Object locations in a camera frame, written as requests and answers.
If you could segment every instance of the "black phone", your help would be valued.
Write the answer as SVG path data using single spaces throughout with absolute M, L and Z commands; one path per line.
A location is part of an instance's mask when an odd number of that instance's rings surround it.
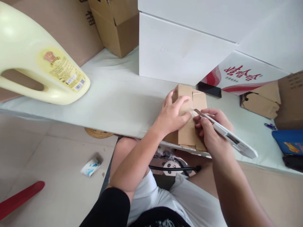
M 219 97 L 219 98 L 222 98 L 221 88 L 215 87 L 213 85 L 199 82 L 197 84 L 197 90 L 210 94 L 210 95 L 213 95 L 213 96 L 216 96 L 216 97 Z

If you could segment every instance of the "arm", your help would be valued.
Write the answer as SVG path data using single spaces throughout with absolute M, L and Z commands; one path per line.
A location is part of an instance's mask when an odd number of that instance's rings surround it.
M 232 124 L 220 110 L 204 109 L 217 122 L 233 131 Z M 207 118 L 201 118 L 197 128 L 204 136 L 205 145 L 212 157 L 213 172 L 223 216 L 228 226 L 274 226 L 254 195 L 235 159 L 233 147 L 219 136 Z
M 179 116 L 181 105 L 190 97 L 182 96 L 172 103 L 173 93 L 174 90 L 167 95 L 154 125 L 119 165 L 107 186 L 124 191 L 130 202 L 133 200 L 134 191 L 144 177 L 159 143 L 168 133 L 178 130 L 191 118 L 190 113 Z

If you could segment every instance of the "tiled floor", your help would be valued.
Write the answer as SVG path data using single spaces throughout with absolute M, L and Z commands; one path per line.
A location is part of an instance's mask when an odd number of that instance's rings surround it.
M 99 196 L 117 138 L 95 139 L 80 126 L 0 115 L 0 202 L 45 181 L 0 226 L 79 226 Z M 101 166 L 88 178 L 80 170 L 93 157 Z
M 92 138 L 80 126 L 0 115 L 0 202 L 45 181 L 0 226 L 79 226 L 98 198 L 116 141 Z M 92 157 L 101 167 L 88 178 L 80 170 Z M 276 226 L 302 226 L 301 176 L 241 167 Z

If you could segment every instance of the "yellow plastic bottle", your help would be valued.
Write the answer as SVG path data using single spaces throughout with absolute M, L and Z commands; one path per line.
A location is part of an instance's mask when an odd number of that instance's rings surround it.
M 2 77 L 1 73 L 8 69 L 42 83 L 44 89 L 36 91 Z M 0 2 L 0 87 L 67 105 L 82 97 L 89 86 L 89 78 L 43 27 Z

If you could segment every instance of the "white cardboard box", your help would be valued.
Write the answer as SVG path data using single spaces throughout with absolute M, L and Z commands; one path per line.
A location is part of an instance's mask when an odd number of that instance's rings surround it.
M 138 0 L 147 14 L 239 43 L 285 0 Z
M 235 50 L 202 82 L 241 95 L 287 75 L 288 72 Z
M 196 85 L 236 44 L 140 13 L 139 75 Z
M 302 12 L 302 0 L 287 1 L 243 39 L 237 50 L 290 73 L 303 70 Z

